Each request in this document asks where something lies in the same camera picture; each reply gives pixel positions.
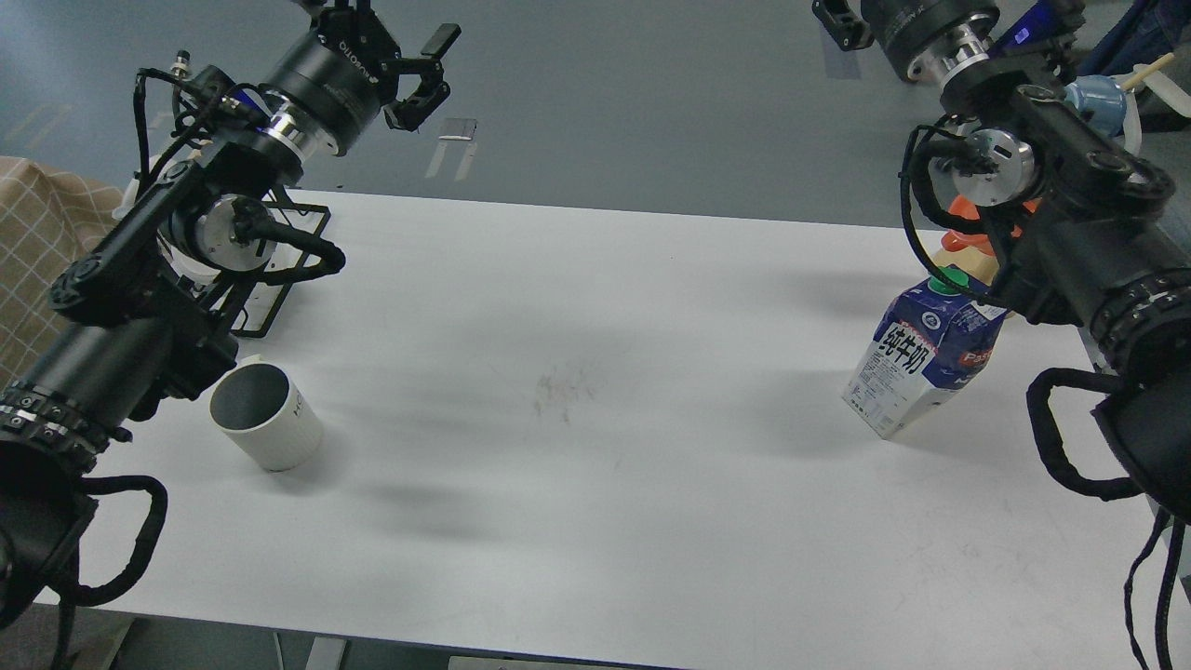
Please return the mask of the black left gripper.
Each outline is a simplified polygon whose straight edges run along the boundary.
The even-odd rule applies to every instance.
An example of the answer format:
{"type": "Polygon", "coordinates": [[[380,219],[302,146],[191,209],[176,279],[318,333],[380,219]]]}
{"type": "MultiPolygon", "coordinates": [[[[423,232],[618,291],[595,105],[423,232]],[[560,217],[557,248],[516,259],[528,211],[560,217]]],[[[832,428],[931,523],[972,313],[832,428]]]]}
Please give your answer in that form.
{"type": "MultiPolygon", "coordinates": [[[[459,24],[442,24],[417,57],[398,60],[398,73],[442,79],[442,60],[462,35],[459,24]]],[[[449,98],[450,84],[422,82],[409,98],[395,100],[399,75],[384,60],[401,51],[369,1],[323,6],[303,35],[263,80],[266,90],[301,107],[328,132],[336,156],[354,148],[381,114],[393,130],[416,132],[449,98]]]]}

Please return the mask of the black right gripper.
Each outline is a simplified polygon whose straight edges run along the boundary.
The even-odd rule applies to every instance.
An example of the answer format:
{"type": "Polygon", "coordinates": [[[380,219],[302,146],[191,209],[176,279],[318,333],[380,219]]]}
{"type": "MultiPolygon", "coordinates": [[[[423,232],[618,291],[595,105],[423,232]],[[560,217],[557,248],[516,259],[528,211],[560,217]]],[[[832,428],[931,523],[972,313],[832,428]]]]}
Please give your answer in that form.
{"type": "Polygon", "coordinates": [[[974,21],[985,37],[1000,17],[994,1],[863,1],[861,17],[843,0],[815,0],[811,10],[841,51],[868,49],[877,39],[905,82],[919,80],[916,60],[942,35],[974,21]]]}

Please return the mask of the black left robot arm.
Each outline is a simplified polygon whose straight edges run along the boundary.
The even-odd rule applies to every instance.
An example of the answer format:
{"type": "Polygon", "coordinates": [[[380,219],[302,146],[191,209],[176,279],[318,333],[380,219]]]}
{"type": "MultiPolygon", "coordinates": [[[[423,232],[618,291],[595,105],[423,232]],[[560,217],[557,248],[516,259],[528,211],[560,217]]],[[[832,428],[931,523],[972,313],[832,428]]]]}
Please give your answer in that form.
{"type": "Polygon", "coordinates": [[[46,290],[61,336],[4,389],[4,625],[60,595],[51,666],[64,669],[77,608],[121,597],[166,528],[152,476],[94,476],[163,397],[197,399],[233,369],[235,319],[258,284],[306,283],[341,248],[279,223],[264,199],[319,150],[344,156],[378,117],[416,131],[449,98],[456,24],[405,56],[368,1],[303,4],[306,35],[258,84],[216,65],[141,69],[141,168],[127,215],[46,290]]]}

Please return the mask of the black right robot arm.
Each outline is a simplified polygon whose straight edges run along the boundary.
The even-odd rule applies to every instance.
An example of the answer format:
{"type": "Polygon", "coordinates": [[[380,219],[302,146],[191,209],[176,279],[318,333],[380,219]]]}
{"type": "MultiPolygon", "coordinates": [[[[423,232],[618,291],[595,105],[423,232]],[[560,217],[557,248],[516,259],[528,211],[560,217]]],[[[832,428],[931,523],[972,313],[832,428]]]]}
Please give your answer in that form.
{"type": "Polygon", "coordinates": [[[992,38],[992,1],[816,1],[838,49],[877,44],[905,82],[933,82],[944,115],[916,127],[899,171],[903,228],[933,278],[912,209],[985,234],[998,270],[977,301],[1033,324],[1084,328],[1106,370],[1048,368],[1025,390],[1039,459],[1080,495],[1145,495],[1170,536],[1156,666],[1170,669],[1170,605],[1187,533],[1187,253],[1158,228],[1176,186],[1070,101],[1080,1],[1037,1],[992,38]]]}

